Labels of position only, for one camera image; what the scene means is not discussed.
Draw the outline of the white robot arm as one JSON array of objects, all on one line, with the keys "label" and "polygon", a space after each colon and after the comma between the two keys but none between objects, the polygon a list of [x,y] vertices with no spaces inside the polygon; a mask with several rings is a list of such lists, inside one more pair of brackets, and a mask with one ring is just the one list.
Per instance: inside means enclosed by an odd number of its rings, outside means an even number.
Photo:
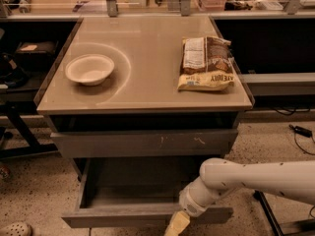
[{"label": "white robot arm", "polygon": [[207,159],[200,166],[199,176],[180,191],[180,211],[173,214],[163,236],[179,236],[192,217],[240,188],[315,205],[314,174],[314,160],[240,164]]}]

